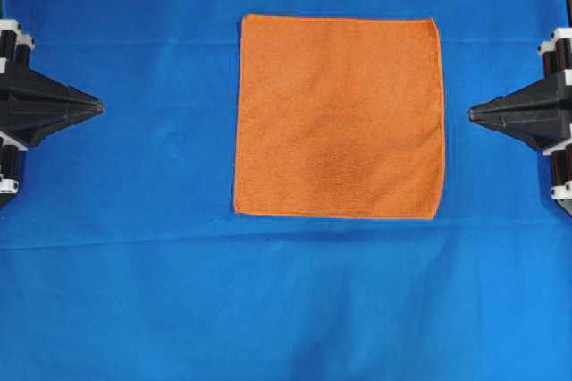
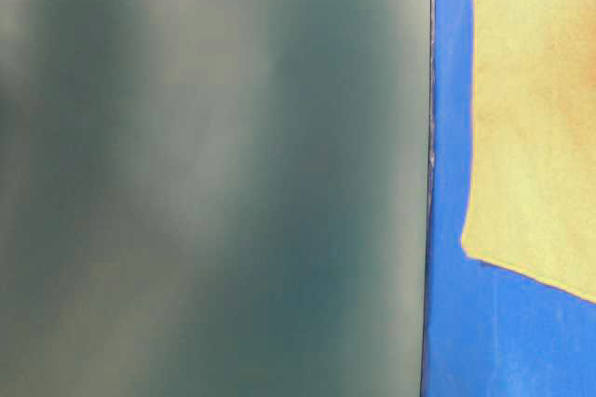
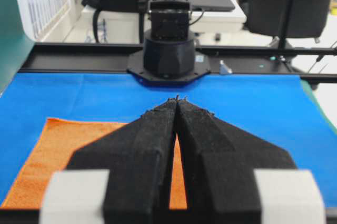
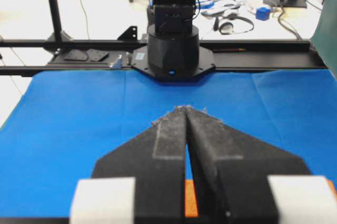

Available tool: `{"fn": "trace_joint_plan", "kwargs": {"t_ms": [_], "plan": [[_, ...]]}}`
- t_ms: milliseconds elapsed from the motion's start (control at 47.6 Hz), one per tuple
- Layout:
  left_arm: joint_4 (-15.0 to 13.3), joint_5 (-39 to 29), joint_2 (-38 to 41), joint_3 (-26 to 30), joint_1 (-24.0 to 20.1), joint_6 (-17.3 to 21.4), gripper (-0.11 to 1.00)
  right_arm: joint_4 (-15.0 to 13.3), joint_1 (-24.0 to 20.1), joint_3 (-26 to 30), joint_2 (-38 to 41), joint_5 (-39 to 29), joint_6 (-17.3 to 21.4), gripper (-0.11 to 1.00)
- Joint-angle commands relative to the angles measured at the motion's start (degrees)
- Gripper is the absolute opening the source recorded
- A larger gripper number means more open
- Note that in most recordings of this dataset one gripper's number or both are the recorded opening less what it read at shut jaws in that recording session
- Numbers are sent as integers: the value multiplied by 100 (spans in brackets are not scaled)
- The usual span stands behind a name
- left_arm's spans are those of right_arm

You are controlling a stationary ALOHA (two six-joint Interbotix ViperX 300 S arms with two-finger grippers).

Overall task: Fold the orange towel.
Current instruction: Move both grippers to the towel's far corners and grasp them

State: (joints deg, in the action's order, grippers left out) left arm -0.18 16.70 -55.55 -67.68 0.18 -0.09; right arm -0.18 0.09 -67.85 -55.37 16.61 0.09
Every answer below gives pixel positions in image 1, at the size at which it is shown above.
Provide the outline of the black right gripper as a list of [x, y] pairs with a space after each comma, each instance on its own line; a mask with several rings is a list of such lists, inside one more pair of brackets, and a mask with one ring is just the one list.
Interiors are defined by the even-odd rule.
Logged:
[[[571, 213], [571, 28], [556, 28], [539, 47], [544, 79], [472, 106], [471, 123], [524, 142], [550, 159], [551, 199]], [[557, 113], [500, 113], [555, 108]]]

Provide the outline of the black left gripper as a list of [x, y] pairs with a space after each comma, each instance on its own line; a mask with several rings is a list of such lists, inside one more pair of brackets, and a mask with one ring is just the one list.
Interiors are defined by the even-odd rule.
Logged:
[[[1, 208], [19, 192], [29, 148], [35, 148], [48, 136], [104, 112], [103, 103], [98, 98], [31, 70], [28, 66], [34, 48], [33, 37], [23, 33], [15, 19], [1, 19]], [[22, 129], [9, 131], [8, 101], [11, 94], [96, 109], [64, 114], [46, 123], [27, 124]]]

